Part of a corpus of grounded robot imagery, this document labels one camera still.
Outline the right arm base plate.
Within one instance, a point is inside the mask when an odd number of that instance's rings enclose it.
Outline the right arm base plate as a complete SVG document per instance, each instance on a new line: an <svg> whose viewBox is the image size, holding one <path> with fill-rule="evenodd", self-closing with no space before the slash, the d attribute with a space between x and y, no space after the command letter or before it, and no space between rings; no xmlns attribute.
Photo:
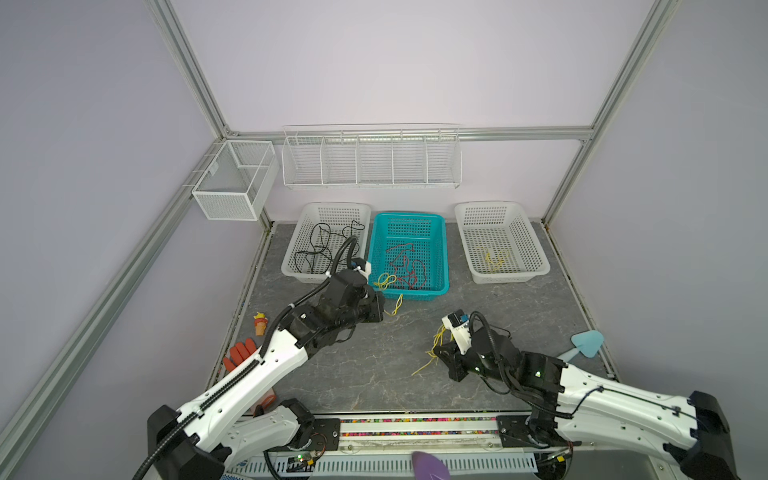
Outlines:
<svg viewBox="0 0 768 480"><path fill-rule="evenodd" d="M496 423L504 448L546 449L572 444L557 432L557 419L550 415L502 414L496 416Z"/></svg>

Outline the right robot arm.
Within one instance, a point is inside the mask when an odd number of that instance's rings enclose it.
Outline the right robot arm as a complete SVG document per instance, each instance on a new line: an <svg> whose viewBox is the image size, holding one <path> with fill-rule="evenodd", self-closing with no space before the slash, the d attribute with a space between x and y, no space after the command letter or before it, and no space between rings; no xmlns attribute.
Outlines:
<svg viewBox="0 0 768 480"><path fill-rule="evenodd" d="M457 310L441 323L445 337L432 352L451 380L476 375L529 407L513 441L541 449L605 443L674 462L690 479L737 478L730 425L714 396L650 392L520 350L478 311Z"/></svg>

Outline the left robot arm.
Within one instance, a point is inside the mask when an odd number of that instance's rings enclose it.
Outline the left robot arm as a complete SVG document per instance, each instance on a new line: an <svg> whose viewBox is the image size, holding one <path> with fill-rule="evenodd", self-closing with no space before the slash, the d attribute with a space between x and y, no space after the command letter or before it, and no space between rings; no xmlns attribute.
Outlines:
<svg viewBox="0 0 768 480"><path fill-rule="evenodd" d="M289 399L244 420L279 381L320 349L339 343L360 323L383 319L383 295L368 283L371 266L349 237L324 281L272 320L262 344L213 387L177 409L158 408L147 421L148 455L137 479L219 479L232 466L275 447L310 442L314 417Z"/></svg>

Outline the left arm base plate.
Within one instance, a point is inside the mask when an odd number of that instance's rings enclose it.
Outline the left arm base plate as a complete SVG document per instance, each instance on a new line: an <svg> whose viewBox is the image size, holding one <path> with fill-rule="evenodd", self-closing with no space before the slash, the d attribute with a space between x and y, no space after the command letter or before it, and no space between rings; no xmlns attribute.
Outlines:
<svg viewBox="0 0 768 480"><path fill-rule="evenodd" d="M312 422L302 424L286 448L294 451L337 451L340 439L339 418L316 418Z"/></svg>

